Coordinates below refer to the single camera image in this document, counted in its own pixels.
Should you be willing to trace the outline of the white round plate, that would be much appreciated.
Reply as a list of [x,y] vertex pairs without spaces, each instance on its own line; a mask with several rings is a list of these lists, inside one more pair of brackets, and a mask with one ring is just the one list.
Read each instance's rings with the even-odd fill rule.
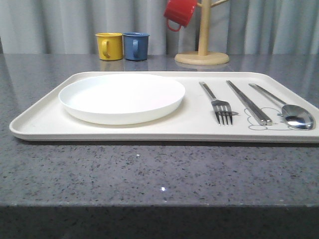
[[152,74],[89,77],[64,87],[58,98],[73,117],[97,124],[126,125],[165,117],[185,95],[178,81]]

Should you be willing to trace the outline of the silver metal fork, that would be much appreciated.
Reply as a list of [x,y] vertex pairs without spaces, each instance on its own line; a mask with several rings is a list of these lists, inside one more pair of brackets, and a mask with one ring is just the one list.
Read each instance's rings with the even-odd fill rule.
[[199,84],[211,98],[211,105],[218,124],[220,126],[233,125],[233,113],[230,104],[226,101],[218,100],[205,82],[199,82]]

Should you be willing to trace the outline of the silver metal spoon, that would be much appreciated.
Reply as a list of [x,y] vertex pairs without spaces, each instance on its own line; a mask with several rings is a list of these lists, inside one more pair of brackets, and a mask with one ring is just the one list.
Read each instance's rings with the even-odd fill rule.
[[286,102],[257,84],[249,83],[249,86],[282,104],[281,115],[289,126],[302,130],[311,130],[314,128],[315,119],[312,114],[306,109],[297,105],[287,104]]

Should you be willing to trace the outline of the wooden mug tree stand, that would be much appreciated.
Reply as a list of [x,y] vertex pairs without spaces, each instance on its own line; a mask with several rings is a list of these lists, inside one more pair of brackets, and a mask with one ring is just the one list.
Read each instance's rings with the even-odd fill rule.
[[178,53],[175,61],[190,65],[220,65],[229,62],[229,56],[221,52],[208,50],[211,8],[225,3],[226,0],[202,0],[197,5],[201,8],[198,50]]

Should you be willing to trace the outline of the blue mug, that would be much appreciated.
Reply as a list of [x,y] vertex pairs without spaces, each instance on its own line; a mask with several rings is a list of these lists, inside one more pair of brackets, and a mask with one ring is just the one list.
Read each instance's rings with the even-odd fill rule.
[[126,60],[143,61],[148,58],[149,34],[142,32],[123,33]]

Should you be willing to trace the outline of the beige rabbit serving tray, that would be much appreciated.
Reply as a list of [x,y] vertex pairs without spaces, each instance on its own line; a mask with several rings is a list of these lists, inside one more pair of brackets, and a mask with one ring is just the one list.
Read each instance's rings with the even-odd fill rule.
[[[318,109],[270,76],[253,72],[159,72],[159,75],[182,83],[186,94],[173,113],[150,122],[132,125],[101,125],[71,116],[58,99],[59,92],[69,84],[105,72],[83,72],[69,77],[9,125],[15,137],[31,141],[236,141],[317,143],[319,128],[299,130],[288,126],[280,116],[279,103],[253,89],[257,84],[285,102],[308,110],[315,119]],[[232,126],[219,126],[208,95],[199,82],[208,84],[214,94],[228,101],[236,115]],[[231,81],[273,121],[259,125],[227,85]]]

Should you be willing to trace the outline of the yellow mug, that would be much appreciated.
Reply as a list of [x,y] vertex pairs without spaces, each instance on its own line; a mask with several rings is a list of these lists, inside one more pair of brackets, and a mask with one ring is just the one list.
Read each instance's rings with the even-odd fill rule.
[[100,60],[115,61],[123,58],[123,35],[121,33],[96,33]]

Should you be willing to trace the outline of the red mug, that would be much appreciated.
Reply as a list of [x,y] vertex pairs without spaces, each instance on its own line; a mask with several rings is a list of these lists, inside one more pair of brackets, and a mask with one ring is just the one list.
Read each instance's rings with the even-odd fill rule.
[[[163,16],[166,18],[166,25],[168,29],[173,32],[178,32],[182,26],[187,27],[193,16],[196,6],[196,0],[169,0],[163,14]],[[169,24],[170,21],[177,23],[178,28],[172,28]]]

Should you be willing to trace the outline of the grey pleated curtain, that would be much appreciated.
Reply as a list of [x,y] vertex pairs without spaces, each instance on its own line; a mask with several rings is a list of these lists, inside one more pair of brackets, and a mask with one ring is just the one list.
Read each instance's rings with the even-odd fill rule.
[[[95,54],[96,33],[145,32],[149,54],[197,49],[201,10],[170,31],[164,0],[3,0],[2,53]],[[209,50],[228,54],[318,54],[316,0],[230,0],[211,10]]]

